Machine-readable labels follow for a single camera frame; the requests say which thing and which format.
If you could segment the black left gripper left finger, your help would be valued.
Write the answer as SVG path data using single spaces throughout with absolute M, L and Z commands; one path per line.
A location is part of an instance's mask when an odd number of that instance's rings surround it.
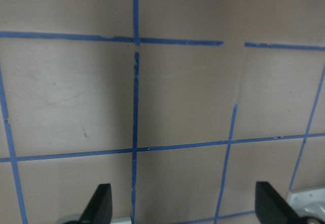
M 99 184 L 88 205 L 83 211 L 79 223 L 111 223 L 112 191 L 111 184 Z

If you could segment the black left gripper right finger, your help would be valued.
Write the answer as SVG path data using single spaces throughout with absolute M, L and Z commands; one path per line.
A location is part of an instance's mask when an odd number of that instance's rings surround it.
M 255 214 L 262 224 L 301 223 L 296 212 L 267 181 L 255 184 Z

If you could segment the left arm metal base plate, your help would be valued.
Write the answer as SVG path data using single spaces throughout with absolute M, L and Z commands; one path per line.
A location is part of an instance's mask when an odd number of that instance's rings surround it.
M 324 221 L 324 186 L 291 190 L 286 201 L 298 216 Z

